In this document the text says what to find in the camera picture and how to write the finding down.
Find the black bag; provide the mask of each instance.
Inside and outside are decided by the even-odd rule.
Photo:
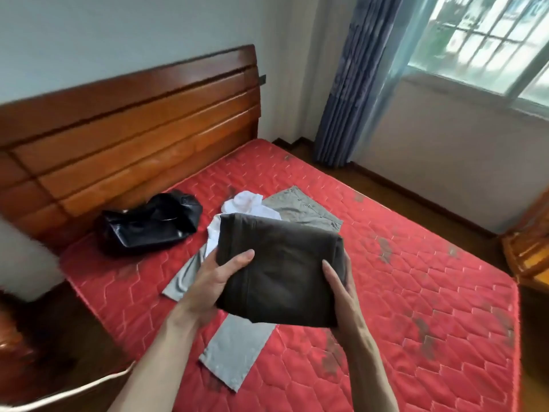
[[[110,256],[168,248],[196,233],[202,205],[193,195],[171,191],[124,211],[102,211],[96,221],[100,249]]]
[[[217,307],[251,322],[335,327],[334,294],[322,259],[347,283],[343,239],[301,224],[244,214],[221,216],[216,261],[255,250],[254,259],[229,278]]]

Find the person's right arm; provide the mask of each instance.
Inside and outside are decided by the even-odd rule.
[[[347,289],[330,264],[325,260],[322,262],[322,270],[334,292],[338,327],[332,332],[347,356],[354,410],[398,412],[399,407],[387,380],[379,349],[360,311],[351,272],[351,260],[347,252],[345,252],[345,267]]]

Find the person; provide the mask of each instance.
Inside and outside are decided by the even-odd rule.
[[[252,261],[254,251],[239,254],[222,266],[215,257],[216,250],[204,260],[194,284],[168,315],[109,412],[172,410],[198,329],[216,315],[215,302],[227,280]],[[361,412],[397,412],[379,350],[360,311],[347,252],[345,263],[347,288],[325,260],[322,270],[335,297],[338,327],[332,332],[347,356],[353,407]]]

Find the baseboard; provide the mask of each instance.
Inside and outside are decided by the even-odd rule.
[[[307,139],[305,137],[300,137],[293,143],[289,143],[289,142],[287,142],[287,141],[285,141],[281,138],[278,138],[273,142],[273,144],[275,144],[275,145],[277,145],[277,146],[279,146],[279,147],[281,147],[284,150],[287,150],[289,152],[293,148],[295,148],[296,146],[298,146],[300,144],[306,144],[306,145],[309,145],[309,146],[312,147],[313,143],[314,142],[311,139]],[[401,195],[404,195],[405,197],[407,197],[409,199],[413,199],[414,201],[420,203],[424,207],[427,207],[430,210],[435,211],[436,213],[444,215],[445,217],[450,218],[453,221],[459,222],[460,224],[476,231],[479,234],[484,235],[487,238],[496,238],[498,236],[496,233],[494,233],[492,231],[489,231],[486,228],[481,227],[478,224],[475,224],[474,222],[463,218],[461,215],[457,215],[457,214],[453,213],[449,209],[444,208],[444,207],[440,206],[439,204],[436,204],[436,203],[428,200],[427,198],[423,198],[421,195],[416,194],[415,192],[410,191],[409,189],[406,189],[405,187],[403,187],[401,185],[398,185],[397,183],[395,183],[395,182],[379,175],[378,173],[372,172],[371,170],[369,170],[369,169],[367,169],[363,166],[360,166],[355,162],[350,162],[345,168],[354,170],[354,171],[356,171],[356,172],[358,172],[358,173],[360,173],[364,176],[367,176],[371,180],[373,180],[374,182],[376,182],[376,183],[378,183],[382,186],[385,186],[387,188],[390,188],[390,189],[400,193]]]

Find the white cable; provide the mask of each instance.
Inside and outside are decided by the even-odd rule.
[[[121,371],[119,373],[113,373],[108,376],[102,377],[96,381],[93,381],[91,383],[88,383],[84,386],[77,387],[75,389],[71,389],[69,391],[56,393],[55,395],[48,396],[46,398],[42,398],[38,401],[34,401],[31,403],[27,403],[26,405],[21,406],[6,406],[6,405],[0,405],[0,412],[27,412],[29,410],[34,410],[37,408],[41,408],[43,406],[49,405],[50,403],[58,402],[62,399],[70,398],[71,396],[78,395],[79,393],[85,392],[86,390],[91,389],[92,387],[99,386],[100,384],[107,382],[109,380],[117,379],[119,377],[122,377],[126,374],[128,374],[131,369],[134,367],[135,361],[128,367],[126,370]]]

